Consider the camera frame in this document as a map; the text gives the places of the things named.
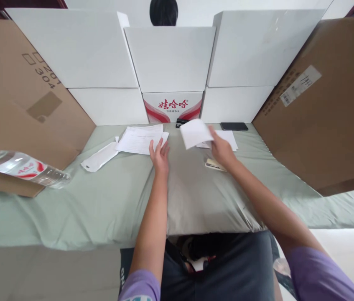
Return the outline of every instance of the paper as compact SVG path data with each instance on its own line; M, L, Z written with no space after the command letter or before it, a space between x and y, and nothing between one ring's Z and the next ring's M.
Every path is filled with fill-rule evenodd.
M115 142L111 142L97 153L94 153L92 156L84 160L81 163L82 167L90 172L98 171L104 164L106 164L118 154L118 151L115 150L117 143L118 137L115 138Z
M180 130L186 149L205 141L213 141L209 129L201 119L193 119L183 124Z
M127 127L128 131L144 130L146 132L160 132L163 133L163 125L152 125L149 127Z
M233 151L237 151L238 145L237 142L235 141L233 131L217 130L216 133L217 135L220 136L220 138L226 140L231 145ZM210 145L207 143L199 143L196 146L199 148L210 148Z
M153 148L159 144L161 138L166 142L169 133L163 132L163 125L150 127L127 127L121 141L117 144L116 150L127 153L149 155L150 141L153 140Z

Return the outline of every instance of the bed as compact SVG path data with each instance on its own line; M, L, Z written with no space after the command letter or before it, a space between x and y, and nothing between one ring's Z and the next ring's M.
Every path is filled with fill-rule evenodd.
M133 246L154 177L149 156L119 153L96 173L80 166L125 128L95 129L66 169L73 176L66 188L44 189L34 199L0 192L0 246L60 250ZM271 155L251 124L248 128L234 132L237 158L276 196L310 228L354 228L354 191L321 197ZM209 149L185 150L173 123L164 124L164 131L170 133L171 147L168 235L265 229L232 177L204 166L211 157Z

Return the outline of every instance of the lap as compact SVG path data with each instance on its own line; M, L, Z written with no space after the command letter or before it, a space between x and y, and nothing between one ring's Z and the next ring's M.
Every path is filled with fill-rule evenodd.
M269 231L220 234L219 252L201 272L189 274L177 247L166 243L161 300L274 300ZM129 273L133 249L121 250L121 285Z

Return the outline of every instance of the black phone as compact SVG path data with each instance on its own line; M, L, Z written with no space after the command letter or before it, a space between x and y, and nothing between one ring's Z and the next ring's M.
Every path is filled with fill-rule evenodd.
M221 122L223 130L248 130L248 127L243 122Z

